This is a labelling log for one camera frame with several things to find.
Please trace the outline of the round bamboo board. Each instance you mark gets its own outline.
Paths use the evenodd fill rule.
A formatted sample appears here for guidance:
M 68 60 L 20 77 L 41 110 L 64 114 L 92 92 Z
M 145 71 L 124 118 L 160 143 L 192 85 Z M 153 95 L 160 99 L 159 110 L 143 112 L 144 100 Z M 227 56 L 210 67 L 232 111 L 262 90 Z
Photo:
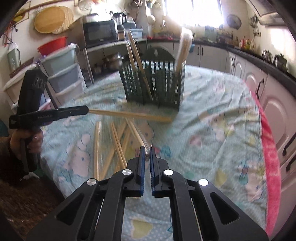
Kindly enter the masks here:
M 41 34 L 58 35 L 66 32 L 73 23 L 74 15 L 69 8 L 52 6 L 36 15 L 34 29 Z

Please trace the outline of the blue storage box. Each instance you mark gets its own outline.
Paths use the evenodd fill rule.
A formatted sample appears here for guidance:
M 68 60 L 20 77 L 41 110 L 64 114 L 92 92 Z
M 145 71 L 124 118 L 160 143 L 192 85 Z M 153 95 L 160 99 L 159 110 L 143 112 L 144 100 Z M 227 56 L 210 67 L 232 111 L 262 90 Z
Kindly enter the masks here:
M 130 29 L 130 32 L 134 39 L 142 39 L 144 30 L 143 29 Z

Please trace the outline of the red plastic basin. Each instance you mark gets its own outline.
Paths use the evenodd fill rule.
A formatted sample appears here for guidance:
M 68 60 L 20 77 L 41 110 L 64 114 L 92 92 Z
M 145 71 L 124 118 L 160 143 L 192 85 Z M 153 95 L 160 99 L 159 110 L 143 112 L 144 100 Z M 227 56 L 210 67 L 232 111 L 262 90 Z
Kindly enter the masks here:
M 59 37 L 55 40 L 52 40 L 50 42 L 47 42 L 46 44 L 41 45 L 40 47 L 37 48 L 37 51 L 42 55 L 42 56 L 47 56 L 54 51 L 64 48 L 66 46 L 66 41 L 67 37 Z

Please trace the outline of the green plastic utensil basket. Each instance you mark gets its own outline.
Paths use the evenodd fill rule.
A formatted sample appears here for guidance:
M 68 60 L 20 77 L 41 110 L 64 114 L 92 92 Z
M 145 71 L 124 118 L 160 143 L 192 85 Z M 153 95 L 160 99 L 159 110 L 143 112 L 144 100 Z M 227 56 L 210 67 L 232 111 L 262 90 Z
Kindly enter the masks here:
M 119 74 L 127 101 L 141 104 L 154 104 L 168 108 L 180 109 L 184 93 L 185 62 L 177 73 L 174 71 L 175 58 L 165 49 L 153 47 L 141 56 L 142 66 L 150 87 L 149 97 L 142 73 L 135 63 L 121 66 Z

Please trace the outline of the plastic drawer tower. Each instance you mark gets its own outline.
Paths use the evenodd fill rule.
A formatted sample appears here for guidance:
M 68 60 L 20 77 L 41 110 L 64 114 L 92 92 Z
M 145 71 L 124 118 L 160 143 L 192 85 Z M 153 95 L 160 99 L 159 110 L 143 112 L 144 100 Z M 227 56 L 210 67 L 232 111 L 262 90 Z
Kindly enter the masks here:
M 86 88 L 84 77 L 77 60 L 77 44 L 71 43 L 48 56 L 42 57 L 12 77 L 4 86 L 7 102 L 12 110 L 16 110 L 25 72 L 40 68 L 48 76 L 46 97 L 57 106 L 80 94 Z

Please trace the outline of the black microwave oven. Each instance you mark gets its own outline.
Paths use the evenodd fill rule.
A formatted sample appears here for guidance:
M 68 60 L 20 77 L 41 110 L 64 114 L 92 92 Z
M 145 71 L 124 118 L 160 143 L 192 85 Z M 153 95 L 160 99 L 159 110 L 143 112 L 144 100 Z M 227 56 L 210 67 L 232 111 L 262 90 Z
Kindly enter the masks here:
M 114 19 L 84 23 L 83 33 L 86 48 L 118 40 L 117 23 Z

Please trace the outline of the wall ventilation fan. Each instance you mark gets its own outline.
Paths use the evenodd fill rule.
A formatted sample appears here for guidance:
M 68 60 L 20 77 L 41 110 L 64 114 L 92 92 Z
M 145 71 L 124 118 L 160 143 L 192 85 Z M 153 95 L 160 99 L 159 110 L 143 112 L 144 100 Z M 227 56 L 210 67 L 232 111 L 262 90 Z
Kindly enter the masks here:
M 233 28 L 236 30 L 239 30 L 242 25 L 241 19 L 238 16 L 233 14 L 228 15 L 226 18 L 226 21 L 230 28 Z

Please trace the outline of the black blender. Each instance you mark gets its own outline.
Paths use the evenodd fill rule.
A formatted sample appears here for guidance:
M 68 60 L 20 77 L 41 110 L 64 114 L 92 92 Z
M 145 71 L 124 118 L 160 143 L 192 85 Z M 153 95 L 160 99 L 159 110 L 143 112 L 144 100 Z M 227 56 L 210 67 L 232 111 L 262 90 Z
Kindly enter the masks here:
M 122 31 L 124 30 L 123 24 L 126 22 L 126 14 L 121 12 L 121 13 L 113 13 L 113 19 L 117 23 L 117 30 Z

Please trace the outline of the wrapped chopsticks in basket right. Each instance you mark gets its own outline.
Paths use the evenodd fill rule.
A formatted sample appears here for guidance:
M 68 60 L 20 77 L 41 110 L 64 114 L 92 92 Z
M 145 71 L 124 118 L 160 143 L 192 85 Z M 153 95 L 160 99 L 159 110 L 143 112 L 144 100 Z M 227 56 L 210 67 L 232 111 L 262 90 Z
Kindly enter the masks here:
M 175 73 L 178 73 L 182 69 L 182 65 L 189 54 L 193 39 L 193 32 L 188 28 L 182 27 L 179 49 L 175 60 Z

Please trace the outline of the stainless steel pot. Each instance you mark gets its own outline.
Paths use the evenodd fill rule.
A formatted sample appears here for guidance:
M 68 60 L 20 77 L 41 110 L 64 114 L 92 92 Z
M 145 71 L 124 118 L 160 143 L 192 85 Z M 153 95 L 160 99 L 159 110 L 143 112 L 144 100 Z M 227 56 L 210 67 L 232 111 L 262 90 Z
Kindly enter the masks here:
M 109 71 L 118 71 L 123 64 L 124 57 L 119 52 L 103 58 L 104 66 Z

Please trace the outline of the chopsticks pair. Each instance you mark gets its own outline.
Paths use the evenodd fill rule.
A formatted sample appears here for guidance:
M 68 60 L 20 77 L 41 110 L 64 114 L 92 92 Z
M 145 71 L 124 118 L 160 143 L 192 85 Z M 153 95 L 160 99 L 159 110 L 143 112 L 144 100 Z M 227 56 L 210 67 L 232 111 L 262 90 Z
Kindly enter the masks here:
M 132 146 L 132 148 L 136 150 L 136 149 L 140 149 L 140 147 L 143 146 L 145 147 L 147 152 L 148 145 L 141 131 L 137 128 L 133 120 L 129 118 L 126 118 L 125 120 L 132 134 L 132 137 L 130 139 L 130 145 Z
M 145 71 L 144 71 L 144 68 L 143 68 L 143 65 L 142 65 L 142 60 L 141 60 L 140 55 L 139 55 L 139 52 L 137 50 L 137 46 L 136 46 L 135 40 L 134 40 L 134 38 L 132 36 L 132 33 L 131 33 L 130 29 L 126 30 L 126 32 L 127 32 L 127 35 L 128 35 L 128 39 L 130 41 L 132 52 L 133 52 L 133 54 L 135 56 L 135 59 L 136 59 L 137 65 L 138 65 L 138 68 L 139 68 L 139 70 L 140 70 L 140 72 L 142 74 L 144 83 L 146 85 L 147 92 L 149 94 L 150 99 L 153 100 L 152 93 L 151 93 L 151 90 L 150 90 L 150 86 L 149 86 L 147 77 L 145 75 Z
M 94 151 L 93 151 L 93 176 L 99 180 L 99 138 L 101 131 L 101 122 L 97 121 L 94 130 Z
M 126 123 L 122 122 L 119 125 L 119 127 L 116 128 L 114 122 L 112 121 L 110 123 L 110 128 L 111 128 L 111 137 L 112 137 L 113 146 L 118 158 L 117 169 L 122 170 L 126 168 L 126 160 L 125 160 L 125 155 L 123 153 L 123 149 L 120 141 L 121 141 L 122 135 L 124 134 Z
M 111 110 L 100 110 L 100 109 L 89 109 L 89 113 L 97 115 L 116 116 L 120 118 L 136 118 L 148 121 L 157 121 L 162 123 L 170 123 L 172 119 L 166 116 L 155 116 L 145 113 L 131 113 L 127 111 L 111 111 Z

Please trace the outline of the pink towel blanket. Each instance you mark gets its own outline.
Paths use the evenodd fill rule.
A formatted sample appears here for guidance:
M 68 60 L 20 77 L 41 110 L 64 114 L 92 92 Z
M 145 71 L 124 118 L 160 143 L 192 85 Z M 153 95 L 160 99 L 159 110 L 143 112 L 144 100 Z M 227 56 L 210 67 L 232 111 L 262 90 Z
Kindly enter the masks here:
M 280 210 L 280 162 L 266 114 L 244 80 L 241 137 L 247 147 L 239 182 L 243 186 L 249 214 L 270 236 Z

